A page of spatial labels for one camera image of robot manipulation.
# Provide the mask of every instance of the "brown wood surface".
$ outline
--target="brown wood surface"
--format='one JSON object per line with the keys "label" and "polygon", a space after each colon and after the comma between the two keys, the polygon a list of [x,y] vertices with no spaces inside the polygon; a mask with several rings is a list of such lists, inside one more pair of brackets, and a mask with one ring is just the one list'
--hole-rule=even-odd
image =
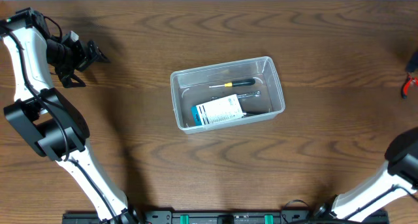
{"label": "brown wood surface", "polygon": [[[418,89],[400,98],[418,46],[417,1],[2,1],[0,16],[29,6],[111,59],[79,74],[87,88],[54,82],[139,208],[314,205],[371,176],[391,140],[417,126]],[[173,71],[259,56],[276,64],[284,113],[189,136],[177,128]],[[6,106],[14,75],[3,44],[0,60]],[[0,223],[60,223],[66,211],[93,210],[70,175],[38,157],[4,117],[0,133]],[[417,222],[417,208],[410,198],[387,206],[393,223]]]}

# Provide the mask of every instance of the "red pliers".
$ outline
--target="red pliers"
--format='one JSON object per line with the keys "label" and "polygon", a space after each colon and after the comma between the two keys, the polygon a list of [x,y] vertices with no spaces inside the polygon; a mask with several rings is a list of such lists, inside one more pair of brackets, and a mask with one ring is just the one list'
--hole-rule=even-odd
{"label": "red pliers", "polygon": [[408,73],[408,77],[406,78],[406,82],[405,84],[402,86],[402,98],[406,99],[408,97],[408,88],[410,88],[410,86],[412,84],[417,84],[418,83],[418,78],[417,77],[412,77],[409,73]]}

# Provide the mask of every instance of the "green strip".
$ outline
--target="green strip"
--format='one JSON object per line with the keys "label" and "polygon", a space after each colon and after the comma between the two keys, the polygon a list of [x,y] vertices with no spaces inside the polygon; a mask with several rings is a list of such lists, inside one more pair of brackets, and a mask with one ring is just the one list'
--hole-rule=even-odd
{"label": "green strip", "polygon": [[265,215],[264,220],[266,221],[266,224],[273,224],[273,215]]}
{"label": "green strip", "polygon": [[189,224],[189,216],[188,215],[181,215],[180,216],[180,224]]}

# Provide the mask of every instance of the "plastic container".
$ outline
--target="plastic container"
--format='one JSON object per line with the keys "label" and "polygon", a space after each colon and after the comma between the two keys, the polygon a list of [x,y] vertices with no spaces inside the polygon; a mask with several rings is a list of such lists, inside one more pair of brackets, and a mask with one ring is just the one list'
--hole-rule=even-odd
{"label": "plastic container", "polygon": [[[252,86],[209,88],[233,80],[254,78]],[[196,126],[191,107],[206,103],[212,97],[260,91],[259,97],[240,99],[243,111],[257,112],[255,116]],[[185,133],[200,133],[246,123],[270,120],[285,110],[285,101],[276,68],[270,57],[258,57],[171,74],[171,96],[177,126]]]}

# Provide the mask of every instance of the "screwdriver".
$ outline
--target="screwdriver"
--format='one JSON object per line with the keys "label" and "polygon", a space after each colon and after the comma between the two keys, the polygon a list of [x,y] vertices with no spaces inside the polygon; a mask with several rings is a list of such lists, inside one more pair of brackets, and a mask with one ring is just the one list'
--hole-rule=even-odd
{"label": "screwdriver", "polygon": [[247,80],[236,80],[226,84],[221,84],[218,86],[209,86],[209,88],[218,88],[218,87],[239,87],[239,86],[251,86],[255,84],[255,80],[253,78]]}

